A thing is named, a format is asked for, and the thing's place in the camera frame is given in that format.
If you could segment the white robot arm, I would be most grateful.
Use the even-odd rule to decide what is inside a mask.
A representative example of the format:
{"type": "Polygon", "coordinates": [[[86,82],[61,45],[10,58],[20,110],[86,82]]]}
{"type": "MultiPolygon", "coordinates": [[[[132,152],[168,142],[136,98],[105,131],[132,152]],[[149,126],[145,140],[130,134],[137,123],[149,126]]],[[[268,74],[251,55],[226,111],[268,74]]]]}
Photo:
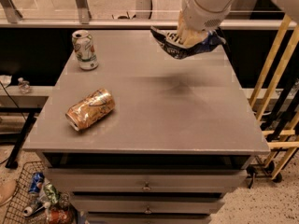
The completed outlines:
{"type": "MultiPolygon", "coordinates": [[[[270,0],[293,21],[299,23],[299,0],[270,0]]],[[[256,0],[182,0],[178,17],[179,43],[185,47],[207,38],[228,16],[231,8],[253,10],[256,0]]]]}

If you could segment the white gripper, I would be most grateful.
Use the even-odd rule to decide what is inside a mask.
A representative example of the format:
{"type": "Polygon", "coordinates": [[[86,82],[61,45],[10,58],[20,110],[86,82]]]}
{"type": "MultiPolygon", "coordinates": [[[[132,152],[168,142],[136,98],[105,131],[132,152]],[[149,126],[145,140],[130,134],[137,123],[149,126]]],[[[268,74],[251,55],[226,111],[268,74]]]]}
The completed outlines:
{"type": "Polygon", "coordinates": [[[208,37],[228,15],[232,0],[182,0],[178,15],[177,42],[192,47],[208,37]]]}

